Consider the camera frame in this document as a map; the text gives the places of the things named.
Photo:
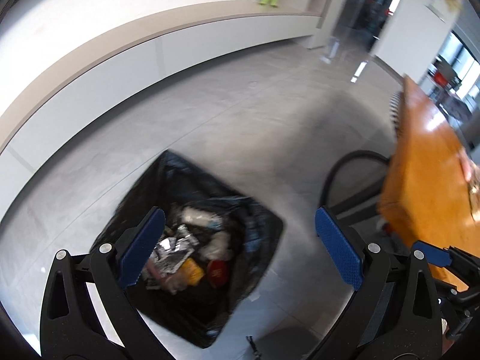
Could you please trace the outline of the pink snack stick wrapper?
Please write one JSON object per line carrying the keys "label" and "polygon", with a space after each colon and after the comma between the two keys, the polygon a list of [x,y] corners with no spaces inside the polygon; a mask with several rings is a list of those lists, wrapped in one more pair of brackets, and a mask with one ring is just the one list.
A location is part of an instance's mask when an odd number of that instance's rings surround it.
{"label": "pink snack stick wrapper", "polygon": [[464,148],[459,152],[460,166],[467,183],[470,183],[475,177],[476,164],[467,155]]}

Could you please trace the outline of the silver foil wrapper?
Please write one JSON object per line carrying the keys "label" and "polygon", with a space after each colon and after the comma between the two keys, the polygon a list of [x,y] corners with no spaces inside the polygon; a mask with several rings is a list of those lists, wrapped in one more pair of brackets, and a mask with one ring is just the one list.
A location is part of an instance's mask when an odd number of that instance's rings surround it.
{"label": "silver foil wrapper", "polygon": [[176,294],[195,287],[187,286],[178,270],[187,258],[193,258],[198,247],[199,242],[185,225],[181,224],[175,232],[166,227],[142,270],[146,288]]}

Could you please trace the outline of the black curved chair frame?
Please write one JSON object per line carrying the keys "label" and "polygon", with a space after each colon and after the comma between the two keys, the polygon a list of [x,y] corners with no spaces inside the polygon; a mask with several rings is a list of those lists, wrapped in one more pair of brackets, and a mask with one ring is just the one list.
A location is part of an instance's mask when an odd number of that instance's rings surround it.
{"label": "black curved chair frame", "polygon": [[390,160],[372,150],[345,154],[329,170],[318,206],[328,207],[348,225],[377,217],[377,203]]}

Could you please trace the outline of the checkered black white rug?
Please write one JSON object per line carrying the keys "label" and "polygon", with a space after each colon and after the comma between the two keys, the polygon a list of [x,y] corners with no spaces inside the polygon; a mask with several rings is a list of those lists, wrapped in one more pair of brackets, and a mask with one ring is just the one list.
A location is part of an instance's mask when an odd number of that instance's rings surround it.
{"label": "checkered black white rug", "polygon": [[395,135],[399,135],[400,130],[400,105],[403,100],[403,92],[393,94],[389,102],[389,112]]}

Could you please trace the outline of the black trash bag bin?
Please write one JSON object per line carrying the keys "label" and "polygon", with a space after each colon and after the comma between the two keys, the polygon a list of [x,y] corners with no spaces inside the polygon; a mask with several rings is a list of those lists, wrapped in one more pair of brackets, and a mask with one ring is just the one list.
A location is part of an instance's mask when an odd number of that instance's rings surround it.
{"label": "black trash bag bin", "polygon": [[158,325],[206,349],[264,276],[283,222],[254,198],[166,150],[126,193],[93,246],[116,242],[152,207],[165,215],[166,236],[187,242],[180,260],[195,261],[204,275],[197,285],[173,292],[144,271],[126,289],[128,300]]}

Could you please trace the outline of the white crumpled tissue trash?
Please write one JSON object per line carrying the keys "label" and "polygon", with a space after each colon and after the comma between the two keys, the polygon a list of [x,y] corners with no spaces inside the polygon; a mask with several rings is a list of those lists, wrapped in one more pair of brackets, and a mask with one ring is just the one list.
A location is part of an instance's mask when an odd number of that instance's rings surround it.
{"label": "white crumpled tissue trash", "polygon": [[181,212],[181,223],[199,242],[197,248],[203,261],[230,259],[230,233],[225,230],[224,218],[214,212],[186,206]]}

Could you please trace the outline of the long white low cabinet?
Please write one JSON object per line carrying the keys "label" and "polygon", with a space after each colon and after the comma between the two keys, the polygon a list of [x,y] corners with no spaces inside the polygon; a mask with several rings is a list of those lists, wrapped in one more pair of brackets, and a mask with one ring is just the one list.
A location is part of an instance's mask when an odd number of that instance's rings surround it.
{"label": "long white low cabinet", "polygon": [[318,21],[289,7],[208,2],[135,19],[77,47],[1,115],[1,210],[74,135],[134,94],[223,55],[311,36]]}

